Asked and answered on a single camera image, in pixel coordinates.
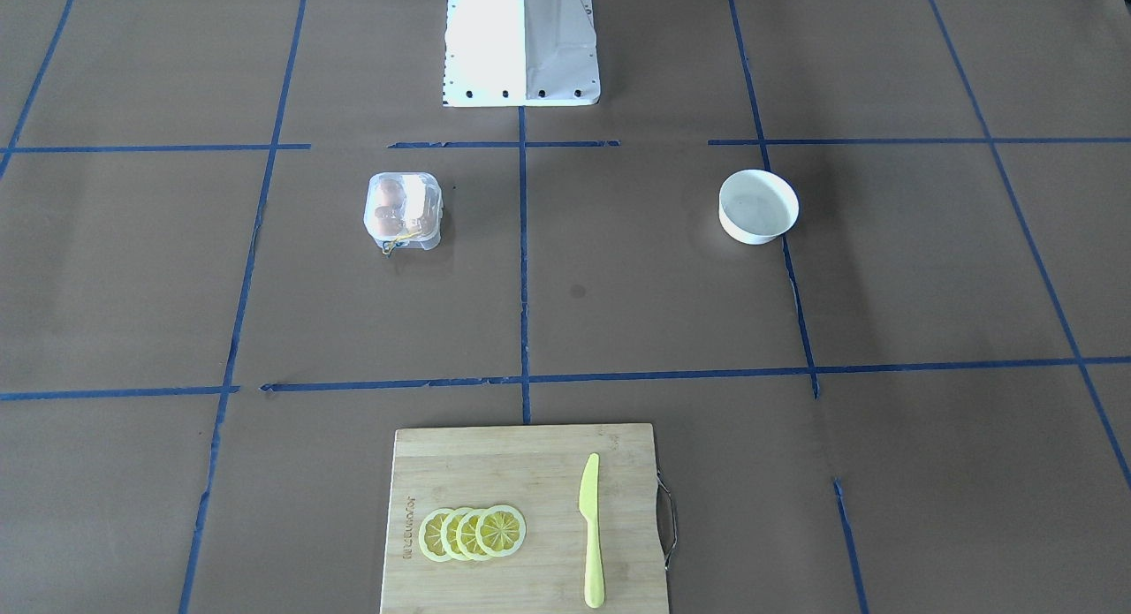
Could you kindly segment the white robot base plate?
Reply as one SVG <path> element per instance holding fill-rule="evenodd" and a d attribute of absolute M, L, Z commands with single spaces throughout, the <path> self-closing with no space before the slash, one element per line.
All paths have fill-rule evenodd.
<path fill-rule="evenodd" d="M 593 0 L 447 0 L 444 12 L 444 107 L 599 103 Z"/>

